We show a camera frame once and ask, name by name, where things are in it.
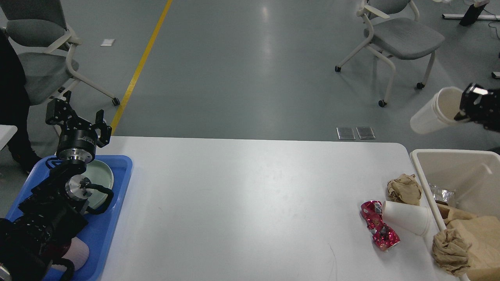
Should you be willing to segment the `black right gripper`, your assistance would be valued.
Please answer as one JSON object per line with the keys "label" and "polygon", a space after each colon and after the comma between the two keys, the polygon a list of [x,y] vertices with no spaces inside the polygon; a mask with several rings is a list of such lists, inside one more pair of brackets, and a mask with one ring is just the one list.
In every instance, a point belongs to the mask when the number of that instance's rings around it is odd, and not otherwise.
{"label": "black right gripper", "polygon": [[[483,97],[483,110],[480,101]],[[459,112],[454,116],[457,122],[482,122],[486,130],[500,132],[500,89],[490,91],[472,82],[461,95]]]}

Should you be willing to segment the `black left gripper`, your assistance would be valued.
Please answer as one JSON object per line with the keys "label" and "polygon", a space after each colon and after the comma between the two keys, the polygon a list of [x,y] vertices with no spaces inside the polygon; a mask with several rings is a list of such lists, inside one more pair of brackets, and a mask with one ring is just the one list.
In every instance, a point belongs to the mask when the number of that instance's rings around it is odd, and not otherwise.
{"label": "black left gripper", "polygon": [[62,95],[64,99],[51,98],[45,114],[45,123],[50,126],[60,126],[56,157],[59,160],[80,160],[86,164],[95,159],[96,145],[103,148],[111,139],[112,127],[104,119],[104,110],[95,114],[95,123],[91,129],[77,129],[79,122],[77,114],[70,106],[71,91]]}

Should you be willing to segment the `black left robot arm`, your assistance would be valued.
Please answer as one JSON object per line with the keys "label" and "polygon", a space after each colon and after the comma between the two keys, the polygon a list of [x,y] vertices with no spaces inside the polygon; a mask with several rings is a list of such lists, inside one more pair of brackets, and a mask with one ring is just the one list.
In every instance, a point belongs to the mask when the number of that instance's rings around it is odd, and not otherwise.
{"label": "black left robot arm", "polygon": [[1,219],[2,281],[41,281],[52,265],[65,267],[60,279],[70,280],[75,264],[64,258],[63,251],[88,224],[84,214],[105,212],[114,198],[111,189],[83,176],[96,148],[106,146],[111,138],[104,111],[99,110],[95,123],[90,123],[71,108],[70,91],[65,91],[64,99],[48,103],[45,122],[61,127],[52,157],[56,164],[46,160],[49,175],[18,205],[23,215],[13,222]]}

